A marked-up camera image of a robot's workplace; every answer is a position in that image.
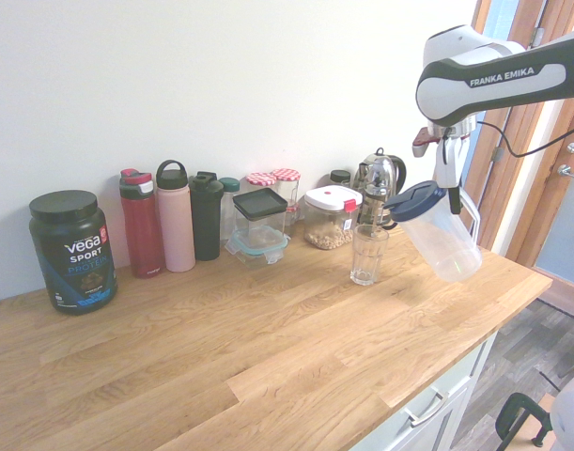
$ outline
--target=black lid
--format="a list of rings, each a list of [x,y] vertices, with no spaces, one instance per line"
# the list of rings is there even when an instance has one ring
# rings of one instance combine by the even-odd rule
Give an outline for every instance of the black lid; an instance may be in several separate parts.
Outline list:
[[[165,169],[170,164],[175,163],[179,169]],[[160,164],[155,176],[157,187],[162,190],[179,190],[189,184],[184,165],[176,160],[165,160]]]
[[[287,211],[288,202],[271,188],[235,195],[234,206],[249,221],[258,221],[276,213]]]
[[[384,207],[391,211],[391,219],[396,223],[404,223],[432,209],[446,194],[447,190],[440,188],[436,181],[423,181],[394,195]]]
[[[189,187],[191,197],[203,202],[220,200],[224,195],[224,185],[217,180],[215,174],[197,172],[189,180]]]
[[[51,224],[75,223],[97,212],[97,197],[88,191],[48,193],[30,202],[32,217]]]
[[[351,180],[351,173],[349,171],[342,171],[340,169],[335,169],[331,172],[331,180],[335,183],[342,183],[344,181]]]

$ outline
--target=pink water bottle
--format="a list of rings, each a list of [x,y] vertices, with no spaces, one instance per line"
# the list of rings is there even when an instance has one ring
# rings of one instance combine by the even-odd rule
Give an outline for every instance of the pink water bottle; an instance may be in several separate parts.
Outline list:
[[[165,169],[175,163],[179,169]],[[194,266],[191,190],[186,170],[175,160],[157,169],[157,201],[162,223],[165,266],[171,272],[185,272]]]
[[[150,173],[124,169],[119,193],[132,274],[144,279],[153,277],[163,268],[162,231],[155,210],[153,178]]]

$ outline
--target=label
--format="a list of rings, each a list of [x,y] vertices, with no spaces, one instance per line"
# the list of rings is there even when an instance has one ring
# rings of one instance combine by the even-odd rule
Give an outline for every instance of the label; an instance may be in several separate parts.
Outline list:
[[[472,78],[466,82],[469,87],[480,87],[493,85],[501,82],[508,82],[510,80],[516,80],[519,78],[526,78],[535,75],[535,69],[533,67],[527,67],[516,70],[509,70],[507,72],[494,73],[487,77]]]
[[[86,232],[34,243],[46,287],[58,307],[87,308],[113,296],[116,273],[105,225],[95,235]]]

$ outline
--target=black water bottle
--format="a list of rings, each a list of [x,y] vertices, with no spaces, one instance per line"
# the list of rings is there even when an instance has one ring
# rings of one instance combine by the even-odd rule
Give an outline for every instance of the black water bottle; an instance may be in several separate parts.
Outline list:
[[[220,256],[220,202],[224,185],[212,172],[197,172],[189,180],[193,210],[194,257],[213,260]]]

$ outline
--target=red water bottle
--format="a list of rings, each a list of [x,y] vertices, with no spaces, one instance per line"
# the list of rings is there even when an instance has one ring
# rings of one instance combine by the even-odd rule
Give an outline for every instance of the red water bottle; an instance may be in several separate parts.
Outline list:
[[[153,277],[163,268],[162,232],[155,211],[153,178],[150,173],[124,169],[119,193],[132,274],[143,279]]]

